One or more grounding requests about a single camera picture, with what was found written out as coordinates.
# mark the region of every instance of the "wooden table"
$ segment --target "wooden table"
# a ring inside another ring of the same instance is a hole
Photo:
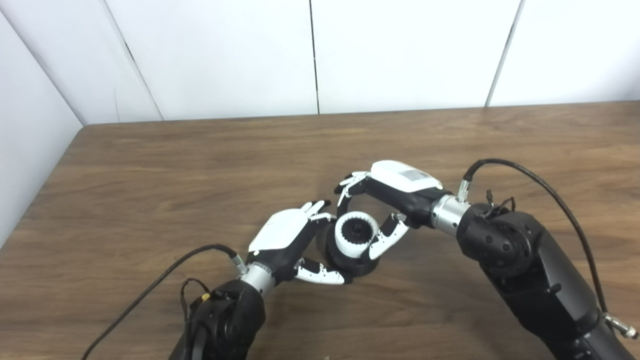
[[[108,124],[78,134],[0,251],[0,358],[78,359],[179,256],[216,242],[245,254],[272,213],[336,199],[337,181],[374,161],[409,163],[456,190],[492,156],[558,189],[591,240],[612,313],[640,325],[640,102]],[[542,189],[502,167],[478,172],[470,200],[486,188],[515,196],[589,278]],[[365,197],[352,205],[379,221],[388,212]],[[221,254],[193,258],[90,359],[166,358],[187,276],[215,287],[235,272]],[[282,284],[266,311],[250,359],[550,359],[477,264],[430,229],[352,285]],[[640,342],[624,344],[640,358]]]

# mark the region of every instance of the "cable connector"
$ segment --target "cable connector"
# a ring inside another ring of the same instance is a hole
[[[640,338],[640,334],[637,330],[634,329],[633,326],[627,325],[607,313],[604,313],[602,315],[604,316],[604,321],[607,322],[610,326],[614,327],[617,331],[619,331],[624,338],[633,340],[637,340],[638,338]]]
[[[233,264],[236,266],[236,268],[240,272],[240,275],[244,275],[249,272],[249,269],[244,264],[244,261],[242,260],[240,255],[236,255],[234,258],[232,258],[231,262],[233,262]]]
[[[469,195],[469,182],[462,180],[460,183],[460,189],[458,189],[458,202],[466,202]]]

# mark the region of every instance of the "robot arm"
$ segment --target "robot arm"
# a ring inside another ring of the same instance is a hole
[[[191,304],[186,330],[170,360],[243,360],[264,324],[264,299],[283,281],[347,284],[346,274],[304,258],[320,228],[335,220],[319,213],[328,201],[308,202],[300,209],[275,213],[249,245],[241,276],[218,286]]]
[[[469,204],[467,188],[468,182],[463,182],[455,197],[420,170],[379,161],[370,172],[353,173],[336,188],[337,223],[348,224],[342,220],[354,217],[347,212],[348,202],[366,193],[398,209],[397,224],[431,227],[455,237],[462,253],[480,264],[522,326],[539,337],[556,359],[633,360],[609,327],[625,337],[636,338],[637,333],[599,310],[593,291],[551,234],[527,213]],[[339,231],[344,232],[344,226],[336,226],[335,232]],[[329,233],[328,261],[343,270],[364,275],[377,264],[377,260],[367,262],[373,241],[360,257],[347,256],[340,246],[332,246],[334,242],[340,243],[339,236]],[[363,264],[369,264],[367,271],[361,271]]]

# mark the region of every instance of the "black cable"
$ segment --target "black cable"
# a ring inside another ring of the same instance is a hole
[[[578,220],[575,218],[569,207],[564,203],[560,195],[556,193],[556,191],[547,184],[540,176],[537,176],[527,168],[518,165],[512,161],[503,160],[503,159],[481,159],[476,161],[471,167],[465,172],[465,175],[462,177],[462,180],[466,180],[471,183],[473,180],[473,176],[476,171],[481,168],[485,164],[501,164],[511,168],[518,170],[519,172],[525,174],[529,178],[531,178],[535,183],[542,186],[551,197],[554,198],[558,206],[562,209],[566,217],[573,225],[575,232],[578,234],[578,238],[582,244],[582,248],[584,249],[584,255],[587,257],[587,263],[589,264],[589,270],[591,271],[591,278],[593,279],[593,286],[595,288],[596,296],[598,297],[598,303],[600,303],[600,309],[603,313],[608,312],[607,304],[604,299],[604,293],[602,291],[602,285],[600,284],[600,277],[598,276],[598,269],[596,268],[596,262],[593,259],[593,253],[591,252],[591,246],[589,245],[589,241],[587,240],[582,227],[578,223]]]
[[[176,260],[176,262],[174,262],[171,266],[169,266],[163,273],[162,275],[160,275],[154,282],[151,283],[151,285],[149,285],[149,287],[143,291],[138,298],[136,298],[136,300],[134,300],[131,305],[129,305],[123,312],[122,314],[120,314],[120,316],[118,316],[118,318],[111,323],[111,325],[109,325],[109,327],[100,335],[98,336],[98,338],[96,338],[93,343],[91,343],[91,345],[89,345],[89,347],[86,349],[86,351],[84,352],[84,354],[82,355],[81,360],[86,360],[86,358],[89,356],[89,354],[91,354],[91,351],[93,350],[93,348],[95,348],[102,340],[104,340],[104,338],[107,337],[107,335],[109,335],[109,333],[111,331],[113,331],[113,329],[115,329],[116,326],[118,326],[118,324],[147,296],[149,295],[149,293],[156,288],[156,286],[158,286],[158,284],[160,284],[160,282],[162,282],[167,276],[169,276],[169,274],[174,271],[178,266],[180,266],[180,264],[182,264],[183,262],[185,262],[187,259],[191,258],[192,256],[199,254],[203,251],[207,251],[207,250],[219,250],[222,251],[224,253],[226,253],[227,255],[229,255],[230,259],[233,259],[234,257],[237,256],[237,253],[235,251],[233,251],[231,248],[226,247],[224,245],[220,245],[220,244],[212,244],[212,245],[205,245],[203,247],[199,247],[195,250],[192,250],[191,252],[188,252],[187,254],[185,254],[184,256],[182,256],[180,259]]]
[[[204,282],[194,278],[194,277],[189,277],[187,278],[183,283],[182,283],[182,287],[180,288],[180,305],[182,306],[182,315],[184,317],[184,347],[185,347],[185,352],[184,352],[184,359],[191,359],[191,323],[193,321],[193,312],[191,312],[191,314],[188,313],[188,306],[187,306],[187,300],[184,298],[184,289],[187,287],[187,285],[191,282],[191,281],[195,281],[198,284],[200,284],[200,286],[202,287],[202,289],[206,292],[206,293],[210,293],[209,288],[204,284]]]

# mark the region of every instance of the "sticker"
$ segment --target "sticker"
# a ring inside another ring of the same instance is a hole
[[[424,171],[418,170],[418,169],[413,169],[413,170],[407,170],[407,171],[402,171],[399,172],[398,174],[406,177],[409,181],[418,181],[418,180],[423,180],[423,179],[433,179],[433,176],[427,174]]]

